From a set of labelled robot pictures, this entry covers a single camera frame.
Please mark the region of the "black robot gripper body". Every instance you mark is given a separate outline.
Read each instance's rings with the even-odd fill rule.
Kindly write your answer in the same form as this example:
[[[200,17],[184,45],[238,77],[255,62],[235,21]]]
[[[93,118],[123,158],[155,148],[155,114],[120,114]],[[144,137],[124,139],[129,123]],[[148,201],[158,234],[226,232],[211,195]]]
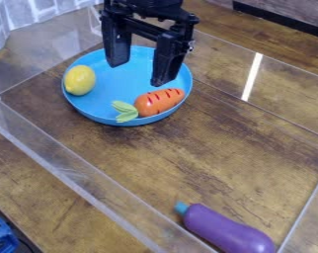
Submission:
[[[199,18],[187,12],[182,5],[183,0],[104,0],[104,8],[100,11],[103,36],[108,33],[115,36],[129,33],[158,37],[164,33],[164,29],[144,22],[146,18],[158,19],[160,22],[174,21],[172,30],[186,37],[191,36]]]

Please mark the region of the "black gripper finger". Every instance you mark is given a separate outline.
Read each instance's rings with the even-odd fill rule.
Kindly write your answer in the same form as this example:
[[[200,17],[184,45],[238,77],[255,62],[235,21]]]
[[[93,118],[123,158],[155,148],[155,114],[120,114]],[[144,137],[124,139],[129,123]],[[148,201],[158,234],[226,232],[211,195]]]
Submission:
[[[103,19],[101,32],[107,61],[112,67],[117,67],[131,58],[132,33],[124,22],[115,22],[111,18]]]
[[[190,52],[190,40],[172,31],[159,35],[154,58],[152,85],[159,87],[176,78],[183,59]]]

